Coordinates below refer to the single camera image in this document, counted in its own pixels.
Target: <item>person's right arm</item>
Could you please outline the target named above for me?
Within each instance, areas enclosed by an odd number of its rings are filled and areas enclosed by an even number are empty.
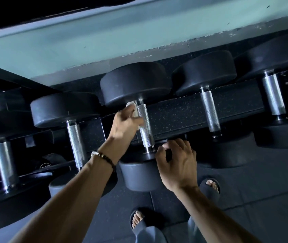
[[[172,151],[170,162],[166,161],[166,149]],[[168,141],[158,148],[155,157],[163,184],[186,207],[207,243],[260,243],[200,191],[197,184],[196,152],[188,141]]]

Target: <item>pants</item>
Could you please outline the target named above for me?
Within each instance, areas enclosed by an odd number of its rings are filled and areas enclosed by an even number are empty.
[[[190,217],[188,220],[189,243],[206,242],[203,235]],[[161,230],[154,226],[143,229],[137,236],[135,243],[167,243]]]

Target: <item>bracelet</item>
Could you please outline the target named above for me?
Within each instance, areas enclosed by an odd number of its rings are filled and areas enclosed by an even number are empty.
[[[107,161],[107,162],[111,165],[111,167],[113,168],[113,172],[116,171],[116,165],[115,165],[115,164],[111,161],[111,159],[108,158],[106,155],[104,155],[103,153],[101,153],[101,152],[99,152],[99,151],[93,151],[93,152],[91,153],[91,157],[92,157],[93,155],[98,155],[100,158],[102,158],[102,159],[104,159],[105,161]]]

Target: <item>light blue wall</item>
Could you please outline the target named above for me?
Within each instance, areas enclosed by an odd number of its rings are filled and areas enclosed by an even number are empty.
[[[0,68],[32,78],[284,16],[288,0],[157,0],[0,37]]]

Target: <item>dumbbell handle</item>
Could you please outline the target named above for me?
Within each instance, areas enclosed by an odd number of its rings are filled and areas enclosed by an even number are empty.
[[[154,149],[155,141],[153,138],[153,133],[146,105],[143,104],[142,101],[139,101],[139,103],[140,105],[138,105],[137,103],[138,116],[144,119],[144,125],[139,127],[139,131],[142,136],[143,146],[145,147],[146,152],[149,153],[155,151]]]
[[[218,120],[214,99],[209,87],[200,89],[200,97],[204,105],[207,124],[210,132],[218,132],[221,130]]]
[[[80,126],[75,121],[67,121],[67,130],[70,137],[72,151],[77,169],[80,171],[87,162],[87,152],[81,136]]]
[[[13,162],[11,144],[4,138],[0,139],[0,176],[5,192],[9,192],[9,190],[14,188],[19,182],[19,177]]]
[[[272,115],[278,116],[286,114],[286,108],[280,91],[277,75],[271,74],[271,72],[265,72],[264,75],[265,77],[262,79],[262,83],[266,91]]]

